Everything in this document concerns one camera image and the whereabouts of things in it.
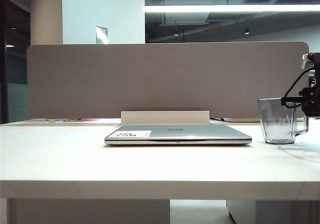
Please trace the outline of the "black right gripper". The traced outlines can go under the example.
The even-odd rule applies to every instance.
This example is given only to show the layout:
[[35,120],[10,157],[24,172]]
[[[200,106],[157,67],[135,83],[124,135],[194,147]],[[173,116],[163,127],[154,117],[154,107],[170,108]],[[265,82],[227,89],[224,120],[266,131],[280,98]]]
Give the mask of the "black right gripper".
[[301,106],[302,111],[308,117],[320,116],[320,86],[305,87],[299,95],[302,97],[282,97],[281,105],[286,108],[298,108]]

